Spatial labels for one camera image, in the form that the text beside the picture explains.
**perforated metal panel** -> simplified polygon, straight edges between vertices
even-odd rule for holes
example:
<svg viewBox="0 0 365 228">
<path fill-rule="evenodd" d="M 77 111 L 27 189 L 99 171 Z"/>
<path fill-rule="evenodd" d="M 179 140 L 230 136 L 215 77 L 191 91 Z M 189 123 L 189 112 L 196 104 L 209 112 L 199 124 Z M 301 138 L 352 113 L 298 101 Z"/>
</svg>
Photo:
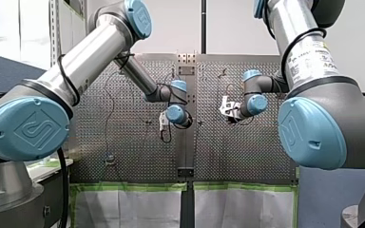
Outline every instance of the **perforated metal panel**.
<svg viewBox="0 0 365 228">
<path fill-rule="evenodd" d="M 142 63 L 159 83 L 169 82 L 175 70 L 173 61 Z M 159 134 L 159 114 L 165 109 L 166 104 L 146 103 L 139 89 L 111 64 L 77 107 L 78 151 L 71 154 L 71 181 L 176 181 L 175 133 L 169 144 Z M 108 154 L 115 158 L 112 165 L 105 165 Z"/>
<path fill-rule="evenodd" d="M 242 102 L 242 74 L 279 70 L 275 57 L 201 56 L 198 63 L 197 151 L 195 180 L 293 183 L 296 165 L 279 142 L 278 111 L 282 100 L 268 94 L 268 109 L 249 125 L 228 124 L 218 108 L 221 97 Z"/>
<path fill-rule="evenodd" d="M 172 70 L 178 72 L 178 66 L 188 63 L 171 54 L 137 58 L 158 83 L 169 82 Z M 179 162 L 190 167 L 195 155 L 194 181 L 293 183 L 296 166 L 279 143 L 277 115 L 282 101 L 276 95 L 268 95 L 268 110 L 247 126 L 228 124 L 219 113 L 229 84 L 230 99 L 242 101 L 244 71 L 256 68 L 272 75 L 279 69 L 278 62 L 278 57 L 270 56 L 199 55 L 190 59 L 196 64 L 196 75 L 187 80 L 187 99 L 195 130 L 179 137 L 182 134 L 173 128 L 170 144 L 159 137 L 158 118 L 166 104 L 145 103 L 139 89 L 115 65 L 109 66 L 75 111 L 75 135 L 69 140 L 75 160 L 71 181 L 175 182 Z M 113 165 L 104 163 L 108 154 L 115 157 Z"/>
</svg>

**wall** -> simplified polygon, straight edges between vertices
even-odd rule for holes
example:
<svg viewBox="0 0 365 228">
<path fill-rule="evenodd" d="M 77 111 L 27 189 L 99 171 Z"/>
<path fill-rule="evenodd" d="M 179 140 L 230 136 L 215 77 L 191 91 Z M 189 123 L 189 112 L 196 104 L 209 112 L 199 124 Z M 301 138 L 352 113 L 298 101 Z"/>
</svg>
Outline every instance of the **wall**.
<svg viewBox="0 0 365 228">
<path fill-rule="evenodd" d="M 144 0 L 153 34 L 134 52 L 201 50 L 201 0 Z M 87 0 L 88 13 L 111 0 Z M 262 21 L 253 17 L 253 0 L 208 0 L 207 51 L 217 54 L 278 54 Z M 327 44 L 344 75 L 365 91 L 365 1 L 347 0 Z M 357 204 L 365 191 L 365 170 L 301 169 L 299 227 L 339 227 L 341 210 Z"/>
</svg>

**white wall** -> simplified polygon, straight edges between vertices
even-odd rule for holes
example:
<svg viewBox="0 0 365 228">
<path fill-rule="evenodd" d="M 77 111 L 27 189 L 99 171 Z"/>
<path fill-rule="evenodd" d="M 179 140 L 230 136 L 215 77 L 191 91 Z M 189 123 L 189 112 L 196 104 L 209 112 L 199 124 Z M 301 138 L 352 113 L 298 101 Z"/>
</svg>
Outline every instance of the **white wall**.
<svg viewBox="0 0 365 228">
<path fill-rule="evenodd" d="M 201 0 L 144 0 L 153 33 L 132 49 L 143 53 L 201 51 Z M 87 13 L 117 0 L 87 0 Z M 261 20 L 253 17 L 254 0 L 208 0 L 207 52 L 278 54 Z M 365 1 L 347 0 L 327 44 L 340 71 L 355 78 L 365 91 Z"/>
</svg>

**green tape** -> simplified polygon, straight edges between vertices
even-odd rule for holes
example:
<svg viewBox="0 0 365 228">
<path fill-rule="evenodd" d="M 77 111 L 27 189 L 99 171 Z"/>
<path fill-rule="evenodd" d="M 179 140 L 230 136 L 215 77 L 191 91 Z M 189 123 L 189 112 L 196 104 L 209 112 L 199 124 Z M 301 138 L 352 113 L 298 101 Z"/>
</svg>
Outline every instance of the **green tape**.
<svg viewBox="0 0 365 228">
<path fill-rule="evenodd" d="M 100 183 L 73 183 L 70 185 L 70 215 L 71 227 L 75 227 L 76 199 L 82 192 L 182 192 L 186 191 L 186 183 L 127 183 L 127 182 L 100 182 Z"/>
<path fill-rule="evenodd" d="M 294 189 L 293 195 L 293 227 L 298 228 L 298 188 Z"/>
<path fill-rule="evenodd" d="M 269 191 L 269 192 L 294 192 L 297 187 L 291 185 L 267 185 L 254 183 L 239 182 L 195 182 L 194 190 L 227 190 L 242 189 L 251 191 Z"/>
<path fill-rule="evenodd" d="M 77 192 L 86 191 L 125 191 L 125 192 L 181 192 L 186 191 L 186 183 L 126 183 L 126 182 L 101 182 L 101 183 L 76 183 L 70 188 Z"/>
<path fill-rule="evenodd" d="M 296 178 L 300 178 L 300 167 L 296 167 Z"/>
</svg>

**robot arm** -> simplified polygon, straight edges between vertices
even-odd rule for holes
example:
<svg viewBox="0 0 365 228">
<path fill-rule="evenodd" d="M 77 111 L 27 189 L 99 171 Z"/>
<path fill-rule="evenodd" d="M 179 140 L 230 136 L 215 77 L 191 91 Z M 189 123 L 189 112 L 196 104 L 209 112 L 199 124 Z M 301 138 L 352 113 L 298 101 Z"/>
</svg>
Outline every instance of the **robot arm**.
<svg viewBox="0 0 365 228">
<path fill-rule="evenodd" d="M 0 159 L 33 161 L 55 152 L 67 138 L 80 95 L 111 61 L 150 35 L 151 20 L 141 0 L 124 0 L 98 9 L 89 29 L 90 34 L 40 78 L 24 80 L 0 96 Z M 178 105 L 183 114 L 176 124 L 188 125 L 181 87 L 172 83 L 159 88 L 133 57 L 127 58 L 124 70 L 148 101 Z M 152 93 L 158 94 L 153 100 Z"/>
<path fill-rule="evenodd" d="M 258 1 L 256 12 L 266 12 L 290 88 L 279 110 L 286 153 L 307 167 L 365 168 L 365 96 L 336 67 L 322 29 L 334 23 L 344 1 L 269 0 L 260 7 L 263 3 Z"/>
<path fill-rule="evenodd" d="M 228 122 L 235 123 L 254 117 L 266 110 L 268 100 L 262 93 L 286 93 L 287 84 L 275 76 L 262 75 L 256 69 L 250 69 L 242 76 L 244 83 L 244 102 L 227 102 L 228 96 L 223 96 L 220 112 Z"/>
</svg>

